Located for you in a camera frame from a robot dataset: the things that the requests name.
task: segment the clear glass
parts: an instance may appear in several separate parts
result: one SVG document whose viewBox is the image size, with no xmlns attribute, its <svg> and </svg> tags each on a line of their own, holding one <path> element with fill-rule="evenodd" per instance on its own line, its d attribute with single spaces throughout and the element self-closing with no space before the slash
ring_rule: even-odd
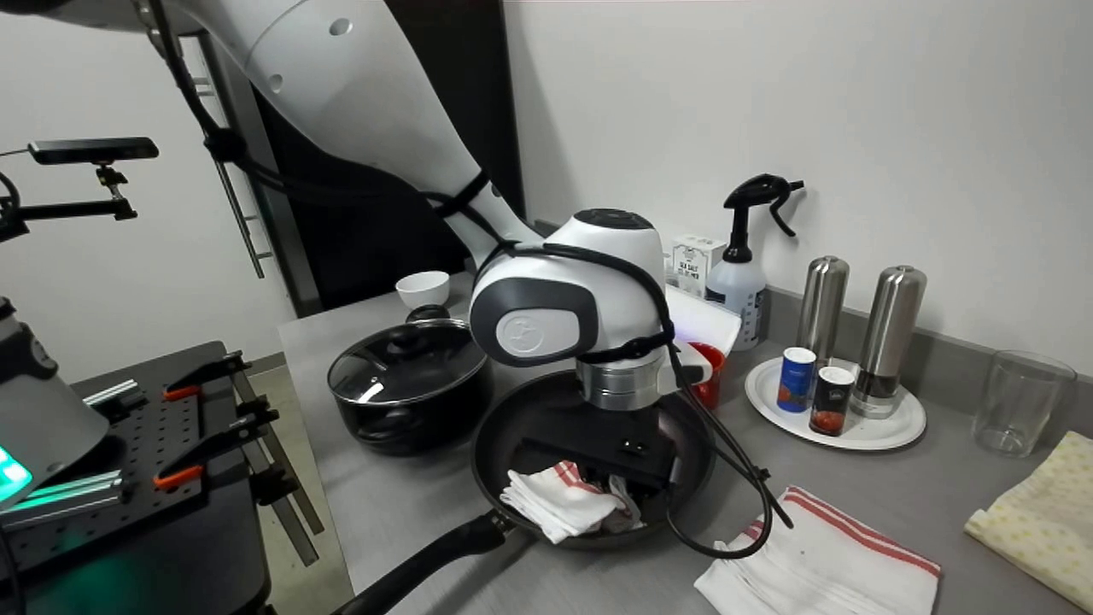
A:
<svg viewBox="0 0 1093 615">
<path fill-rule="evenodd" d="M 986 370 L 970 437 L 986 450 L 1031 454 L 1069 380 L 1069 370 L 996 355 Z"/>
</svg>

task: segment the pot lid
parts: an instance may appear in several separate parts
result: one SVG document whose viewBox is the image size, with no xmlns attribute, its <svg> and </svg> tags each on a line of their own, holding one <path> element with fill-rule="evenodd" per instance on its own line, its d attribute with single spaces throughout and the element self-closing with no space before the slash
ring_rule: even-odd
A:
<svg viewBox="0 0 1093 615">
<path fill-rule="evenodd" d="M 474 339 L 449 325 L 398 325 L 346 349 L 329 373 L 330 392 L 359 407 L 430 399 L 485 366 Z"/>
</svg>

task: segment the white bowl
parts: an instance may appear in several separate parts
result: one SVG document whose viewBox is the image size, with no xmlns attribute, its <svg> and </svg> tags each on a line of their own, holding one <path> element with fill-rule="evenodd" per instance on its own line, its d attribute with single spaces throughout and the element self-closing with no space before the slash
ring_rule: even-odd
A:
<svg viewBox="0 0 1093 615">
<path fill-rule="evenodd" d="M 395 294 L 411 312 L 424 304 L 447 304 L 449 277 L 445 271 L 419 271 L 395 279 Z"/>
</svg>

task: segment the green light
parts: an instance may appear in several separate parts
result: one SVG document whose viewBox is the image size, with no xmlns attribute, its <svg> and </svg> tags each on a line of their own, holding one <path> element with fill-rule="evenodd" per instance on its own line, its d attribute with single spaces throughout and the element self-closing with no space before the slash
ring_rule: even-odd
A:
<svg viewBox="0 0 1093 615">
<path fill-rule="evenodd" d="M 22 493 L 29 486 L 29 471 L 0 449 L 0 504 Z"/>
</svg>

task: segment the white wall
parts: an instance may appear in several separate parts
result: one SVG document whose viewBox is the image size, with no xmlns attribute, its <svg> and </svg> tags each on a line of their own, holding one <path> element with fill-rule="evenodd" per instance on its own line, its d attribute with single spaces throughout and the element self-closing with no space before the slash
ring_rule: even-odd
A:
<svg viewBox="0 0 1093 615">
<path fill-rule="evenodd" d="M 120 164 L 137 222 L 37 222 L 0 243 L 0 294 L 67 380 L 223 339 L 280 352 L 291 304 L 275 268 L 257 279 L 200 136 L 139 35 L 0 16 L 0 150 L 58 136 L 154 136 L 156 162 Z M 101 197 L 91 168 L 0 156 L 22 202 Z"/>
<path fill-rule="evenodd" d="M 756 170 L 809 181 L 799 246 L 928 275 L 926 327 L 1093 373 L 1088 0 L 510 0 L 529 210 L 707 233 Z"/>
</svg>

